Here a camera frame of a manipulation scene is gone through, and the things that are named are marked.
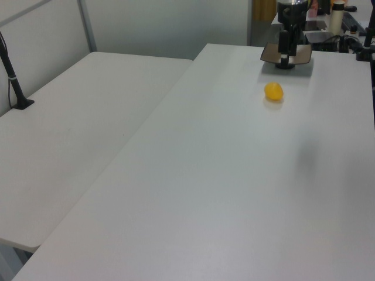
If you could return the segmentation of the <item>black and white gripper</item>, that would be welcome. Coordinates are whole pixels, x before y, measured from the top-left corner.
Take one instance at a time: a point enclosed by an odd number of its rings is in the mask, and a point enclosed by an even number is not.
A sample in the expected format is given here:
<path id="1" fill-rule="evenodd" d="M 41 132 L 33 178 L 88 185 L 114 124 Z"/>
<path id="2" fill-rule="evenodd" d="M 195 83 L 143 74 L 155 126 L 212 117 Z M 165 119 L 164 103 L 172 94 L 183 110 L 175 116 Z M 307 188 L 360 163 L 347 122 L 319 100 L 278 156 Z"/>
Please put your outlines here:
<path id="1" fill-rule="evenodd" d="M 283 25 L 294 24 L 298 20 L 304 21 L 308 10 L 308 0 L 280 0 L 277 1 L 277 20 Z M 289 27 L 289 32 L 284 30 L 279 33 L 278 52 L 280 60 L 276 67 L 280 69 L 292 69 L 294 64 L 289 62 L 290 57 L 296 56 L 296 48 L 299 42 L 299 25 Z"/>

